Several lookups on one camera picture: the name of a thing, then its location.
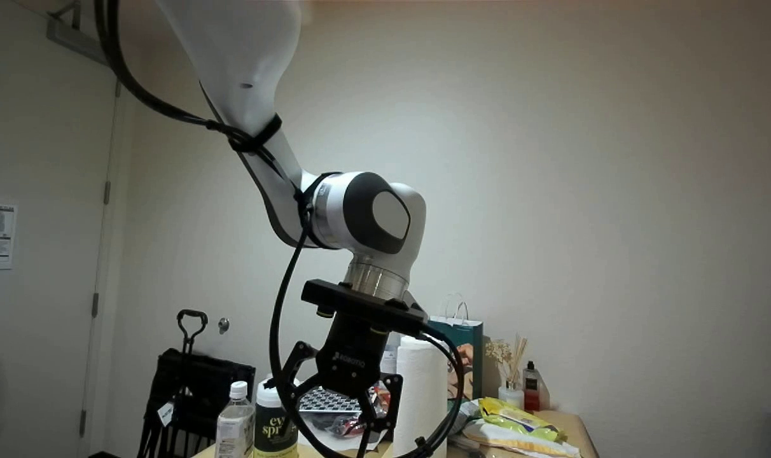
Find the yellow snack bag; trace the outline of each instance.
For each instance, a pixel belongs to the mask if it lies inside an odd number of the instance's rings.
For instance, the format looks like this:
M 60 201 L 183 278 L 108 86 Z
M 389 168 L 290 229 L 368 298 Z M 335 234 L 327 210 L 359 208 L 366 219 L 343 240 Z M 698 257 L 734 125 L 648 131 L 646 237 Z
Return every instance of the yellow snack bag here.
M 479 399 L 479 409 L 482 411 L 482 419 L 487 423 L 542 440 L 566 440 L 566 434 L 559 431 L 554 424 L 496 398 Z

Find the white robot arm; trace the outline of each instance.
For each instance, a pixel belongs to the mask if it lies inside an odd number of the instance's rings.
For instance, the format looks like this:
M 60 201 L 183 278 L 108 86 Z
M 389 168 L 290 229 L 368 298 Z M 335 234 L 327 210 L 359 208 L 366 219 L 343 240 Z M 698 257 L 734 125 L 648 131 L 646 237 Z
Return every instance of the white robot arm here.
M 156 0 L 193 62 L 217 116 L 248 134 L 275 118 L 275 88 L 295 54 L 301 29 L 297 2 Z M 280 170 L 254 153 L 239 153 L 263 195 L 275 234 L 295 246 L 301 233 L 293 187 L 317 179 L 298 164 L 284 132 L 267 141 Z M 422 241 L 426 206 L 409 186 L 370 172 L 333 174 L 312 197 L 308 246 L 348 249 L 352 289 L 377 298 L 403 298 Z

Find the plastic water bottle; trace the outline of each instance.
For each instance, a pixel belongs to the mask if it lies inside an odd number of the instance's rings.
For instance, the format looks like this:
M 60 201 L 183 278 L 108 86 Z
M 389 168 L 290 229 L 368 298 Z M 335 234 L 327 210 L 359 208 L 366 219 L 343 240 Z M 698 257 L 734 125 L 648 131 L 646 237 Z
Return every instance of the plastic water bottle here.
M 246 458 L 253 448 L 255 408 L 247 400 L 247 382 L 230 386 L 230 402 L 216 424 L 215 458 Z

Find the white wall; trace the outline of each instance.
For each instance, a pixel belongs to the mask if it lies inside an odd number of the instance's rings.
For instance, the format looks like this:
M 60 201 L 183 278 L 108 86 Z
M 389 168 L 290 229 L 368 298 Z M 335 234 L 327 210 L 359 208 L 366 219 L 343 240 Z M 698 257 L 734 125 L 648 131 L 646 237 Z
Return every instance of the white wall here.
M 374 170 L 428 203 L 412 292 L 516 331 L 606 457 L 771 456 L 771 3 L 319 3 L 278 105 L 305 168 Z M 181 52 L 145 83 L 206 113 Z M 106 449 L 133 455 L 174 314 L 268 370 L 291 249 L 215 134 L 137 119 Z M 282 347 L 327 330 L 299 285 Z

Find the table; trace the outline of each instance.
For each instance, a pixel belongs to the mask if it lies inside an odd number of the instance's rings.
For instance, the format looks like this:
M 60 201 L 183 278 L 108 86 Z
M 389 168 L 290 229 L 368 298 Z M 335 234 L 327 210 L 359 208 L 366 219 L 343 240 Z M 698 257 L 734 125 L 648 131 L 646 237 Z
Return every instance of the table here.
M 536 416 L 549 421 L 558 429 L 566 432 L 567 440 L 569 444 L 581 450 L 582 458 L 598 458 L 597 450 L 592 444 L 592 439 L 589 437 L 586 427 L 583 425 L 580 417 L 572 415 L 570 413 L 555 412 L 555 411 L 542 411 L 536 412 Z M 208 449 L 202 450 L 194 458 L 214 458 L 215 445 L 208 447 Z M 482 446 L 482 452 L 485 452 L 487 458 L 519 458 L 522 455 L 510 452 L 509 450 L 502 450 L 500 448 L 485 447 Z M 356 455 L 356 450 L 346 450 L 341 452 L 346 456 Z M 447 455 L 449 458 L 465 458 L 466 454 L 463 450 L 459 450 L 455 447 L 449 447 L 447 449 Z M 321 458 L 321 455 L 310 446 L 298 444 L 298 456 L 299 458 Z M 371 452 L 366 454 L 366 458 L 391 458 L 391 443 L 388 441 L 382 441 Z

